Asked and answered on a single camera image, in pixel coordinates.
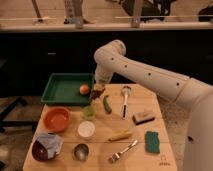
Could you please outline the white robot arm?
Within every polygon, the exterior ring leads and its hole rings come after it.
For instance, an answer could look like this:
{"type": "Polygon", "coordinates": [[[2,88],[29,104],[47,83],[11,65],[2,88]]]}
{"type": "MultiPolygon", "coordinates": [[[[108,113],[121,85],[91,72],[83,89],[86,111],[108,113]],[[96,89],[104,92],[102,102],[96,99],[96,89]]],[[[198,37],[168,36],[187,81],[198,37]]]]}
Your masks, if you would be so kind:
{"type": "Polygon", "coordinates": [[[144,86],[190,113],[183,171],[213,171],[213,85],[128,59],[126,46],[113,40],[94,53],[95,81],[107,84],[114,73],[144,86]]]}

